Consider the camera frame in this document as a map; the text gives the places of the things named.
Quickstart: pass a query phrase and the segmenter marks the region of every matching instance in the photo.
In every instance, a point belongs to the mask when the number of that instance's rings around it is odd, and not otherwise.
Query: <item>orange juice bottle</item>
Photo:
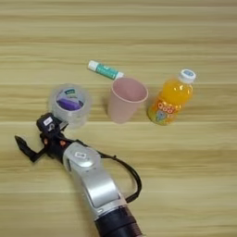
[[[181,107],[191,99],[192,83],[195,78],[196,74],[193,71],[183,69],[177,78],[166,81],[162,91],[148,108],[148,117],[160,125],[168,125],[172,122]]]

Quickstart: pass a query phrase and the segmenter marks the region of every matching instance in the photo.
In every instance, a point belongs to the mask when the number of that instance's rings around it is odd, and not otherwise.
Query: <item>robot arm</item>
[[[16,136],[19,149],[33,163],[47,153],[64,165],[78,187],[82,187],[100,237],[142,237],[142,232],[127,205],[127,202],[138,197],[142,189],[142,182],[135,169],[80,141],[67,139],[61,132],[67,124],[55,118],[51,113],[41,116],[36,124],[42,132],[40,136],[44,148],[36,153],[22,138]],[[111,157],[129,170],[137,181],[138,191],[125,199],[110,175],[104,170],[101,156]]]

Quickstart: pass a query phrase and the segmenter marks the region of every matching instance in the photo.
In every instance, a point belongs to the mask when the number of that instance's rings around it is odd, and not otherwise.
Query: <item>black cable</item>
[[[60,140],[65,141],[65,142],[70,142],[70,143],[77,142],[77,143],[80,143],[81,145],[83,145],[85,147],[88,147],[87,144],[83,143],[80,140],[76,140],[76,141],[75,140],[70,140],[66,137],[62,137],[62,136],[59,136],[59,135],[57,136],[57,138],[60,139]],[[124,162],[123,160],[118,159],[116,156],[110,156],[110,155],[102,153],[100,151],[97,151],[97,152],[99,153],[99,155],[102,158],[109,158],[109,159],[112,159],[114,161],[117,161],[118,163],[120,163],[120,165],[122,165],[132,175],[132,177],[135,179],[136,184],[137,184],[137,191],[134,194],[128,196],[126,198],[126,201],[127,201],[127,203],[130,203],[130,202],[133,202],[135,199],[137,199],[140,195],[140,192],[142,191],[142,188],[143,188],[142,180],[141,180],[139,174],[137,173],[137,171],[132,166],[130,166],[129,164]]]
[[[137,173],[137,171],[132,166],[130,166],[129,164],[124,162],[123,160],[118,159],[116,156],[110,156],[110,155],[107,155],[107,154],[104,154],[104,153],[101,153],[101,152],[98,152],[98,153],[101,155],[102,158],[110,158],[110,159],[113,159],[113,160],[119,162],[120,165],[125,167],[126,170],[132,175],[132,177],[135,179],[136,184],[137,184],[137,191],[134,194],[128,196],[126,198],[126,201],[127,201],[127,203],[131,203],[135,199],[137,199],[140,195],[140,192],[142,191],[142,188],[143,188],[142,180],[141,180],[139,174]]]

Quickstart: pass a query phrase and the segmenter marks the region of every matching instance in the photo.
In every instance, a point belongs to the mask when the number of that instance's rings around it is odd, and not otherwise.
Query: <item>wooden table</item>
[[[237,236],[237,2],[235,0],[0,1],[0,236],[95,237],[81,194],[60,164],[36,166],[14,135],[39,150],[35,120],[58,84],[94,99],[89,122],[67,131],[142,176],[130,205],[149,237]],[[152,99],[183,68],[198,74],[193,100],[170,126],[142,107],[124,125],[106,115],[111,80],[87,69],[104,62],[145,83]],[[120,189],[129,175],[105,162]]]

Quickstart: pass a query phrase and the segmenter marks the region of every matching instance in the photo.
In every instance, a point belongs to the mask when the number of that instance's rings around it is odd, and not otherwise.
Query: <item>container label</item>
[[[108,78],[115,79],[118,75],[118,71],[115,69],[112,69],[108,66],[105,66],[103,64],[99,64],[95,70],[97,73],[104,75]]]
[[[158,98],[149,108],[148,115],[153,122],[167,125],[176,118],[179,111],[179,106],[173,106]]]
[[[45,121],[44,121],[44,126],[48,126],[51,122],[53,122],[53,119],[51,117],[47,118]]]

